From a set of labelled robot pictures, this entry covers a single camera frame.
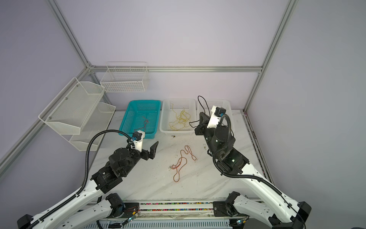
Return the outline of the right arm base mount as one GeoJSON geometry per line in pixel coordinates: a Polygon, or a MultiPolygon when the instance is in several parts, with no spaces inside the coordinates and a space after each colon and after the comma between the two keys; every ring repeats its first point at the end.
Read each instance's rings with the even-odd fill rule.
{"type": "Polygon", "coordinates": [[[234,207],[236,198],[240,196],[238,192],[231,192],[225,201],[214,201],[213,202],[213,214],[215,217],[241,217],[247,216],[246,214],[240,213],[234,207]]]}

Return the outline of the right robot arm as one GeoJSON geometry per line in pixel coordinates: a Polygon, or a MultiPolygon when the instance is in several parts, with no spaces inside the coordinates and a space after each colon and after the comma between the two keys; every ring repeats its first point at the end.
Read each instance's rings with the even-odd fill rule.
{"type": "Polygon", "coordinates": [[[233,217],[248,215],[272,229],[305,229],[311,207],[298,202],[261,175],[242,153],[234,148],[230,117],[218,108],[207,115],[200,113],[196,135],[202,135],[208,146],[208,155],[222,176],[237,179],[247,185],[260,199],[256,202],[233,191],[225,201],[226,213],[233,217]]]}

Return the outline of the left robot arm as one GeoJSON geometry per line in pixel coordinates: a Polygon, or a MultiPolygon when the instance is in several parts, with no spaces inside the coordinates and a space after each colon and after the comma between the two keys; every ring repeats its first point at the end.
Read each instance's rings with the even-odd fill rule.
{"type": "Polygon", "coordinates": [[[26,214],[18,219],[17,224],[20,229],[55,229],[63,222],[70,222],[70,217],[78,210],[86,206],[95,198],[100,198],[104,194],[107,216],[118,218],[126,210],[125,204],[118,194],[109,191],[122,183],[123,179],[132,171],[135,165],[141,160],[154,159],[158,147],[155,142],[150,150],[143,149],[144,132],[134,132],[132,136],[127,133],[110,129],[97,133],[90,140],[85,155],[85,174],[81,187],[61,200],[51,208],[35,216],[26,214]],[[89,154],[93,142],[106,133],[118,133],[127,138],[127,146],[119,148],[109,156],[108,162],[95,174],[89,176],[89,154]]]}

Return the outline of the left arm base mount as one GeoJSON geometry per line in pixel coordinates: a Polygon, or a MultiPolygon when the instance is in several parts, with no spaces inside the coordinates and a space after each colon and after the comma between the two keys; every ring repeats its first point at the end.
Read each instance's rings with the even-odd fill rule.
{"type": "Polygon", "coordinates": [[[138,202],[124,202],[117,193],[108,195],[105,200],[110,203],[111,213],[108,218],[129,218],[134,212],[138,212],[138,202]]]}

